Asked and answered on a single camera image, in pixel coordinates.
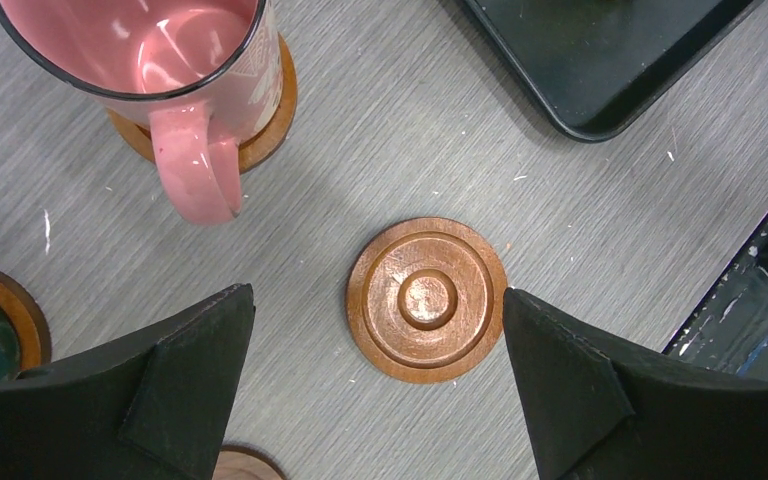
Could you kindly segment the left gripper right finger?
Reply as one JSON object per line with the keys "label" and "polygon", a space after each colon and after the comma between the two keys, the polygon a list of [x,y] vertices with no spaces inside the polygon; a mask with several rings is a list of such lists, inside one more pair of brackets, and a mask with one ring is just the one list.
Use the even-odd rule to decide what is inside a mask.
{"label": "left gripper right finger", "polygon": [[525,291],[503,325],[542,479],[768,479],[768,381],[671,359]]}

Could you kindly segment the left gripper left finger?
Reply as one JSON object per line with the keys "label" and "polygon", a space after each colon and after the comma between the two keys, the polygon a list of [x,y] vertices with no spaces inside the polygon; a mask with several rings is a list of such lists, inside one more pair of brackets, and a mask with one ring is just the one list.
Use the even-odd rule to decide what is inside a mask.
{"label": "left gripper left finger", "polygon": [[0,381],[0,479],[207,479],[255,319],[234,284],[161,321]]}

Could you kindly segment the pink mug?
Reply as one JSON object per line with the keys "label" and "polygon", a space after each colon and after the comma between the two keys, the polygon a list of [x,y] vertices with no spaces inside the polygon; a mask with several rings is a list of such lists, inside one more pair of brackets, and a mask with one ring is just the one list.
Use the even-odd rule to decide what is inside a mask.
{"label": "pink mug", "polygon": [[271,2],[0,1],[0,24],[49,74],[150,132],[185,220],[238,216],[239,145],[282,95]]}

